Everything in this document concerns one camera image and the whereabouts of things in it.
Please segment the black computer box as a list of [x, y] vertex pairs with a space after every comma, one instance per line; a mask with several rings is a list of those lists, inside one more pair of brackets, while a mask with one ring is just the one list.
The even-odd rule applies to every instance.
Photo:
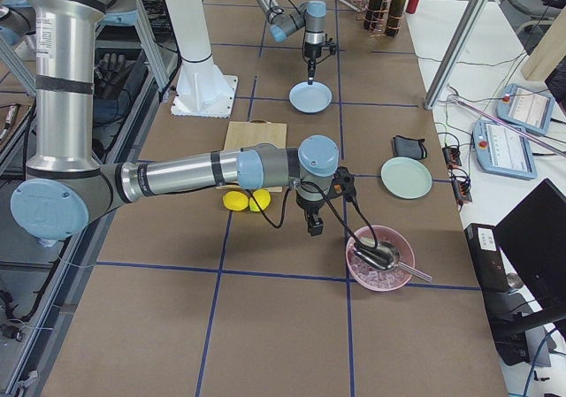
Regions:
[[465, 228], [470, 257], [483, 295], [486, 314], [496, 349], [508, 366], [530, 363], [551, 365], [548, 345], [538, 349], [546, 332], [545, 324], [565, 318], [565, 304], [553, 296], [538, 297], [546, 307], [533, 311], [519, 293], [521, 279], [514, 285], [505, 271], [492, 225], [471, 223]]

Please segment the pink rod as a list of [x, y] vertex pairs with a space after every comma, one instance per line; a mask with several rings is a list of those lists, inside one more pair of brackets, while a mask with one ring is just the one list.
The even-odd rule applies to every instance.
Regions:
[[469, 103], [466, 103], [466, 102], [464, 102], [464, 101], [462, 101], [458, 98], [453, 97], [449, 101], [451, 103], [455, 103], [457, 105], [460, 105], [460, 106], [462, 106], [463, 108], [465, 108], [469, 111], [474, 112], [475, 114], [477, 114], [481, 118], [486, 118], [486, 119], [494, 122], [495, 124], [497, 124], [499, 126], [503, 126], [503, 127], [508, 128], [511, 132], [519, 134], [520, 136], [524, 137], [525, 139], [536, 143], [540, 147], [543, 147], [544, 149], [551, 151], [553, 154], [556, 154], [556, 155], [561, 156], [561, 157], [565, 157], [565, 151], [562, 151], [562, 150], [558, 149], [557, 147], [554, 147], [551, 144], [549, 144], [545, 141], [542, 141], [540, 138], [538, 138], [534, 135], [531, 135], [527, 132], [519, 130], [518, 128], [515, 127], [515, 125], [510, 125], [510, 124], [506, 123], [505, 121], [503, 121], [502, 119], [497, 118], [494, 115], [491, 115], [489, 113], [486, 113], [486, 112], [484, 112], [484, 111], [482, 111], [482, 110], [480, 110], [480, 109], [478, 109], [478, 108], [470, 105]]

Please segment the orange black adapter box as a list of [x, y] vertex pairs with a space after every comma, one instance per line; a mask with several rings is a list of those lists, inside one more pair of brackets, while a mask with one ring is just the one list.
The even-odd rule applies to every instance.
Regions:
[[442, 149], [442, 153], [447, 165], [447, 168], [451, 169], [451, 168], [455, 168], [455, 167], [461, 167], [462, 166], [462, 162], [461, 162], [461, 151], [457, 146], [445, 146]]

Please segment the yellow lemon right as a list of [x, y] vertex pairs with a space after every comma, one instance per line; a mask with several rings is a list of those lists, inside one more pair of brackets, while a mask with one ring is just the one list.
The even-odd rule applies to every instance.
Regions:
[[249, 209], [252, 212], [265, 210], [271, 203], [271, 194], [266, 189], [257, 189], [249, 197]]

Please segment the pink bowl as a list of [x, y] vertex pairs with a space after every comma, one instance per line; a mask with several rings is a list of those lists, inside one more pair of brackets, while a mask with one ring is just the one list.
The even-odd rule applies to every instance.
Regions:
[[[414, 267], [415, 256], [409, 242], [394, 229], [383, 226], [372, 226], [379, 240], [393, 244], [400, 253], [400, 261]], [[346, 261], [350, 276], [371, 291], [385, 292], [393, 291], [405, 286], [411, 279], [412, 275], [399, 267], [395, 267], [390, 271], [380, 271], [362, 261], [355, 255], [355, 241], [348, 239], [346, 246]]]

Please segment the teach pendant far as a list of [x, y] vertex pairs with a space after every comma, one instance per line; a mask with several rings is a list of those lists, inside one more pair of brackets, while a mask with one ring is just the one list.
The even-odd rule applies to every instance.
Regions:
[[555, 99], [545, 90], [536, 91], [523, 85], [511, 83], [503, 90], [497, 103], [498, 118], [528, 132], [543, 136], [547, 133], [552, 118]]

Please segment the metal scoop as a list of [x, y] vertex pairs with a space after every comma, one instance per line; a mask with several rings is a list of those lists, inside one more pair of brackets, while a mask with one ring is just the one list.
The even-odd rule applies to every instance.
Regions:
[[432, 283], [432, 276], [424, 273], [401, 261], [401, 254], [396, 246], [386, 241], [375, 241], [369, 244], [370, 239], [359, 238], [354, 244], [354, 254], [364, 263], [379, 271], [391, 271], [399, 268], [419, 279]]

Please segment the green plate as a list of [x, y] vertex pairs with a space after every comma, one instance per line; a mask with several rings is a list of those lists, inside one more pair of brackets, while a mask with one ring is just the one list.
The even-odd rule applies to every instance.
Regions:
[[432, 189], [432, 175], [417, 160], [393, 157], [381, 167], [381, 179], [386, 189], [402, 199], [417, 199]]

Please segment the yellow lemon left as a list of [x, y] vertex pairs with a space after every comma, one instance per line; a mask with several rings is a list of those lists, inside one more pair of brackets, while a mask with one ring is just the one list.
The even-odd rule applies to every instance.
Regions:
[[249, 198], [239, 191], [229, 191], [222, 197], [222, 202], [228, 210], [243, 211], [249, 207]]

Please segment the yellow lemon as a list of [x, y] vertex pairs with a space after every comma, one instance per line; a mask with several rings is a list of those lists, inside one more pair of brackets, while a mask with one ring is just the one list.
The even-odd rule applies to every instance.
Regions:
[[222, 197], [222, 202], [228, 210], [243, 211], [249, 207], [249, 198], [239, 191], [229, 191]]
[[271, 194], [266, 189], [257, 189], [249, 197], [249, 209], [252, 212], [265, 210], [271, 203]]

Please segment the teach pendant near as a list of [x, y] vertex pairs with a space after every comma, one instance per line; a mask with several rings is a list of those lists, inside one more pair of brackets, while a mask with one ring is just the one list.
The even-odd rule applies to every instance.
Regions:
[[529, 141], [521, 126], [502, 126], [479, 119], [472, 138], [476, 158], [483, 172], [516, 179], [536, 179], [538, 174]]

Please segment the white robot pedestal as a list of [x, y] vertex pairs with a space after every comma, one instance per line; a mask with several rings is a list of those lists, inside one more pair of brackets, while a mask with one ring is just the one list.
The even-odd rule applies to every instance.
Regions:
[[224, 75], [214, 62], [203, 0], [165, 2], [181, 60], [172, 114], [228, 118], [238, 78]]

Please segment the dark wine bottle back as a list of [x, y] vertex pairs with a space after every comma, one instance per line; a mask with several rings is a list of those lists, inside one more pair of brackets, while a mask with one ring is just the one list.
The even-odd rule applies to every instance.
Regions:
[[383, 0], [369, 0], [363, 20], [365, 30], [373, 30], [376, 26], [378, 14]]

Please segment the dark wine bottle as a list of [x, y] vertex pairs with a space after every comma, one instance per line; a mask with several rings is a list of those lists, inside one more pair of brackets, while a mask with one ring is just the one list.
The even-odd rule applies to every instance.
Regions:
[[395, 37], [399, 33], [405, 3], [406, 0], [391, 0], [385, 29], [386, 36]]
[[369, 0], [363, 20], [365, 30], [373, 30], [376, 26], [378, 14], [383, 0]]

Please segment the light blue plate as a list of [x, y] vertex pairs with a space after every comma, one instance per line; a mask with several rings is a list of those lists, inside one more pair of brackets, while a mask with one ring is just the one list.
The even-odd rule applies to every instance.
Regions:
[[300, 82], [289, 92], [289, 101], [302, 113], [314, 114], [323, 111], [332, 101], [332, 91], [325, 84], [313, 81]]

